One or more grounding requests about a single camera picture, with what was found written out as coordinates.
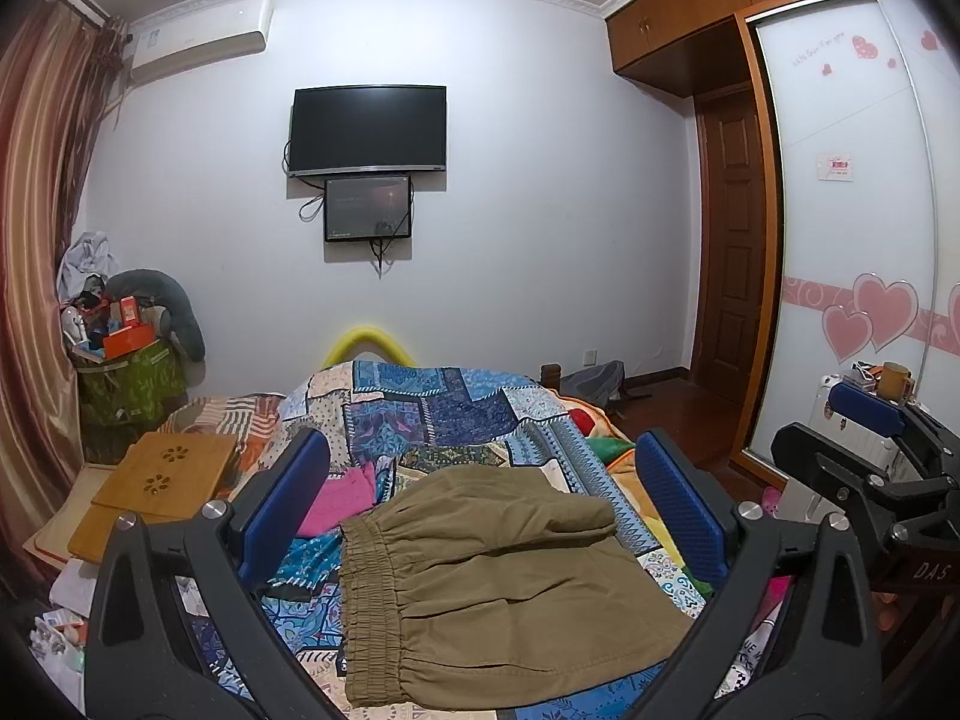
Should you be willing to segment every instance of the blue patchwork bedspread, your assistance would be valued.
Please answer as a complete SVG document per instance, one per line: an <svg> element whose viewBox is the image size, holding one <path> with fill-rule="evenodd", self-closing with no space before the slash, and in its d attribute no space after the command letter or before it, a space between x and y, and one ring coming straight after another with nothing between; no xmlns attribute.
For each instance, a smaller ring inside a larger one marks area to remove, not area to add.
<svg viewBox="0 0 960 720"><path fill-rule="evenodd" d="M611 502L620 542L637 556L679 608L696 616L704 605L693 584L678 566L672 565L665 550L613 483L568 416L565 404L524 376L475 368L408 368L385 362L345 362L314 374L299 386L280 404L280 419L280 427L264 450L258 469L269 467L301 427L314 427L326 435L330 444L332 475L368 461L377 464L379 501L424 475L424 469L443 464L495 461L513 466L547 466L556 461L565 486L572 493ZM416 456L416 461L404 460L411 456ZM307 597L295 601L265 597L262 602L283 640L301 661L309 661L311 666L326 664L329 659L318 653L335 653L342 643L336 581L340 546L339 528L309 541L296 539L271 584L274 589L294 587L305 591ZM246 694L209 621L195 620L194 627L220 684ZM613 720L635 701L660 668L658 664L640 674L536 707L501 710L498 720ZM335 703L339 701L341 709L349 709L342 706L342 696L335 695L335 676L324 675L321 679L315 674L314 679ZM411 720L430 714L418 707L414 709ZM365 712L376 714L381 710ZM477 714L464 713L463 718L479 720ZM493 712L479 714L488 714L485 720L496 720Z"/></svg>

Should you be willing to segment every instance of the gray travel pillow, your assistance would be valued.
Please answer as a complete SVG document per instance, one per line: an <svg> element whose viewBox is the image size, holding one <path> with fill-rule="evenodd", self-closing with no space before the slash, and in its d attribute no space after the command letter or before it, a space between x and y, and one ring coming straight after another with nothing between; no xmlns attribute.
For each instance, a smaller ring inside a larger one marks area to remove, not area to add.
<svg viewBox="0 0 960 720"><path fill-rule="evenodd" d="M190 298L176 280L160 271L124 271L113 276L104 287L110 301L133 295L155 306L163 306L170 314L170 330L192 362L200 362L206 354L200 325L193 316Z"/></svg>

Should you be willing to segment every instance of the monitor screen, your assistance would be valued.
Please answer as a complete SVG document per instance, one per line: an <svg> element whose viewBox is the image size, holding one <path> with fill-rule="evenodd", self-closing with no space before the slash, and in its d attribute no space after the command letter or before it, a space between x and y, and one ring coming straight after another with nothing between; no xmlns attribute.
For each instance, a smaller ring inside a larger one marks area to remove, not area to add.
<svg viewBox="0 0 960 720"><path fill-rule="evenodd" d="M445 167L445 86L296 90L290 175Z"/></svg>
<svg viewBox="0 0 960 720"><path fill-rule="evenodd" d="M327 241L409 238L410 178L406 175L330 178L323 200Z"/></svg>

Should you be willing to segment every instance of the curtain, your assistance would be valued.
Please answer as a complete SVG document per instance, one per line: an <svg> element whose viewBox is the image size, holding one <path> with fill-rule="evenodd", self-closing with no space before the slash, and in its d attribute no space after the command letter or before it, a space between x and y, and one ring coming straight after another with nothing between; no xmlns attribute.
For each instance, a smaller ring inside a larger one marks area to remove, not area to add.
<svg viewBox="0 0 960 720"><path fill-rule="evenodd" d="M42 0L0 59L0 581L14 593L41 581L21 544L83 464L55 277L119 69L118 26Z"/></svg>

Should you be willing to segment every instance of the brown shorts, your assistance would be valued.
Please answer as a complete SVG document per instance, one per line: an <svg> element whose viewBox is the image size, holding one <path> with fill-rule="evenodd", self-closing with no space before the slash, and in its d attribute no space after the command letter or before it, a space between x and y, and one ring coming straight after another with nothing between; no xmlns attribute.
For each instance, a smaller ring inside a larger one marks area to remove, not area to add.
<svg viewBox="0 0 960 720"><path fill-rule="evenodd" d="M343 523L347 698L534 704L641 671L690 626L600 498L539 469L453 466Z"/></svg>

